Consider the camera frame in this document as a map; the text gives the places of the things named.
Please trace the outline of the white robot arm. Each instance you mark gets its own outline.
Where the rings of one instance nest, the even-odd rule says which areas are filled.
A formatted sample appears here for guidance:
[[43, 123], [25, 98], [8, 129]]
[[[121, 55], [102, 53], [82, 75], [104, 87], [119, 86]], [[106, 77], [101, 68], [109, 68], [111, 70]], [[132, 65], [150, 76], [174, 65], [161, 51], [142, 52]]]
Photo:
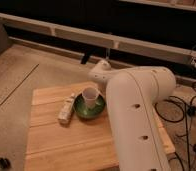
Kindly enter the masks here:
[[154, 104], [176, 87], [171, 70], [159, 66], [113, 69], [101, 60], [89, 78], [106, 94], [120, 171], [171, 171], [154, 118]]

